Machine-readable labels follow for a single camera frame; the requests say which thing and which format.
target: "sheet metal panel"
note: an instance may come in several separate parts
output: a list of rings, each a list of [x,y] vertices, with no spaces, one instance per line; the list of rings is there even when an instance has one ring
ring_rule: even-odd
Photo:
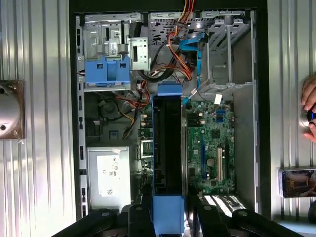
[[[278,169],[316,165],[299,125],[303,82],[316,70],[316,1],[268,0],[268,29],[272,219],[305,222],[314,199],[281,198]]]
[[[0,141],[0,236],[76,220],[67,0],[1,0],[1,79],[25,81],[26,139]]]

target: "pcie slot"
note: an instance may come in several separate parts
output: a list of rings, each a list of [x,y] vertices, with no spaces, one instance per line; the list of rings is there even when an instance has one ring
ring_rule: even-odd
[[[223,149],[217,148],[217,180],[223,181]]]
[[[202,179],[207,179],[207,171],[206,171],[206,146],[205,142],[201,142],[201,164],[202,164]]]

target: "power supply label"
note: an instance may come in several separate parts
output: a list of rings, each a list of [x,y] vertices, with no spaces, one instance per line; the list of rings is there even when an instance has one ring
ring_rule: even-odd
[[[99,194],[116,196],[119,180],[119,155],[97,156]]]

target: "finger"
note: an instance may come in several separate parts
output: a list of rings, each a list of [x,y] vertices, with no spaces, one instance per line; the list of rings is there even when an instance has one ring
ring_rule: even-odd
[[[303,87],[302,87],[302,92],[305,91],[306,87],[309,86],[309,84],[311,83],[313,77],[309,77],[307,80],[305,80]]]
[[[313,79],[306,85],[305,89],[302,91],[302,105],[305,105],[307,102],[307,99],[309,98],[310,94],[316,87],[316,79]]]
[[[305,102],[304,110],[310,110],[315,102],[316,102],[316,90],[313,90],[309,94],[309,96],[308,96],[308,98],[307,98],[307,100]]]
[[[309,76],[309,77],[305,80],[305,82],[304,82],[304,84],[303,84],[302,91],[304,92],[304,90],[307,88],[307,86],[309,86],[309,85],[311,84],[311,82],[312,82],[313,80],[315,80],[315,79],[316,79],[316,73],[314,73],[314,74],[312,74],[311,76]]]
[[[309,140],[311,140],[312,142],[315,142],[316,143],[316,139],[315,139],[315,137],[313,136],[313,135],[311,135],[310,133],[304,133],[304,136],[307,138],[307,139],[309,139]]]

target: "blue latch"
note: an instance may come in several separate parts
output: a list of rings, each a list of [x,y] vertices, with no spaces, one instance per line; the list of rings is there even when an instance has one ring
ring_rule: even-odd
[[[179,83],[174,83],[172,81],[166,81],[158,85],[157,96],[181,96],[182,95],[182,85]]]
[[[99,61],[86,61],[86,83],[95,86],[130,84],[130,58],[109,61],[102,57]]]

